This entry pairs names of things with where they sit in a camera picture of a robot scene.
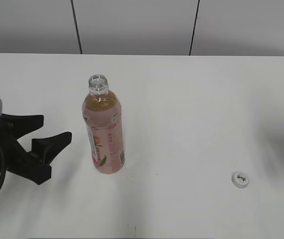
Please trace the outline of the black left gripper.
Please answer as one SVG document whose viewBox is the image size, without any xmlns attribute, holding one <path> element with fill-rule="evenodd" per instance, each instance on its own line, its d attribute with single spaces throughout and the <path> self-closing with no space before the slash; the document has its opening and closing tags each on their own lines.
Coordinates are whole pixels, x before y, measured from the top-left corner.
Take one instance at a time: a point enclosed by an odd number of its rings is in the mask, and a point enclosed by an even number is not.
<svg viewBox="0 0 284 239">
<path fill-rule="evenodd" d="M 0 174 L 11 172 L 38 185 L 51 179 L 49 166 L 72 141 L 72 133 L 64 132 L 48 138 L 34 138 L 31 154 L 18 139 L 44 125 L 44 115 L 14 116 L 2 114 L 0 121 Z"/>
</svg>

